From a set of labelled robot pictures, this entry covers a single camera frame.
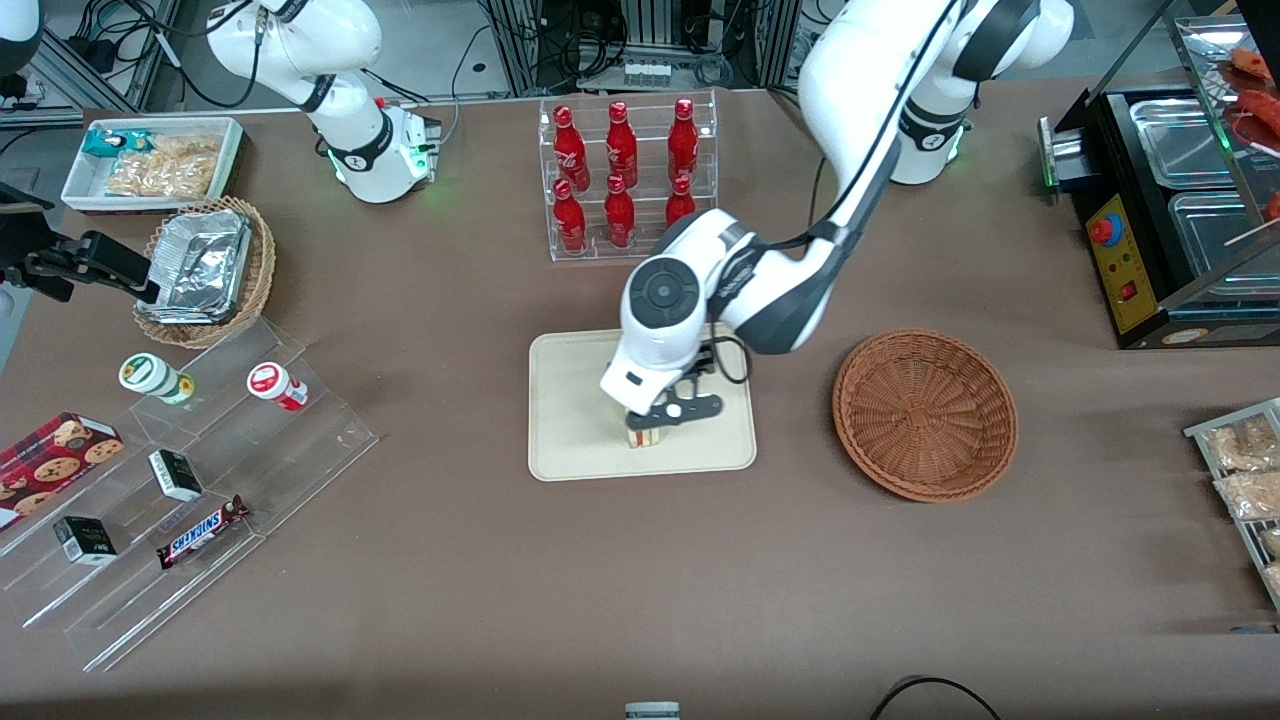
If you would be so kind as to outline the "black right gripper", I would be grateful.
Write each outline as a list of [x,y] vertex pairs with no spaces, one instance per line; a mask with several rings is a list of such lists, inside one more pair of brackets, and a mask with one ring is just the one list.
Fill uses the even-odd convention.
[[83,263],[82,245],[78,240],[59,240],[44,249],[31,249],[3,241],[3,282],[63,304],[70,301],[74,283],[106,284],[145,304],[155,302],[160,287],[148,278],[147,258],[102,232],[88,231]]

